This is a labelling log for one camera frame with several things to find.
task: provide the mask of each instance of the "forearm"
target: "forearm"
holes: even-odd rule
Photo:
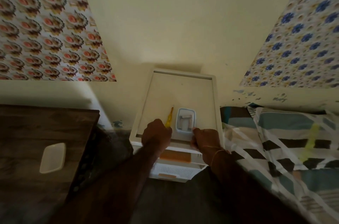
[[[225,151],[214,156],[211,170],[232,202],[240,223],[308,223],[263,188]]]
[[[150,170],[159,157],[157,145],[142,147],[64,205],[50,223],[128,223]]]

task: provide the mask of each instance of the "cream wall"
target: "cream wall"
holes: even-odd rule
[[[222,106],[339,111],[335,89],[238,86],[288,0],[88,1],[118,81],[2,81],[0,102],[86,107],[95,94],[108,118],[128,129],[158,66],[215,75]]]

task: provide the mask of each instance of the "floral wallpaper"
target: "floral wallpaper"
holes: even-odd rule
[[[0,79],[116,81],[87,0],[0,0]]]
[[[290,0],[241,86],[339,87],[339,0]]]

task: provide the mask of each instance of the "dark wooden panel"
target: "dark wooden panel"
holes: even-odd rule
[[[98,119],[97,110],[0,105],[0,222],[7,213],[48,213],[65,200]],[[64,167],[41,174],[45,147],[57,143],[66,144]]]

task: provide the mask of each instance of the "white drawer unit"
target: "white drawer unit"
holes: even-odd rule
[[[203,170],[206,165],[200,152],[192,149],[192,134],[176,132],[175,123],[179,108],[196,112],[196,126],[216,129],[223,146],[220,110],[216,78],[212,75],[154,69],[146,83],[146,89],[129,137],[134,151],[141,144],[141,136],[147,124],[155,119],[166,123],[174,106],[170,145],[153,166],[150,177],[185,182]]]

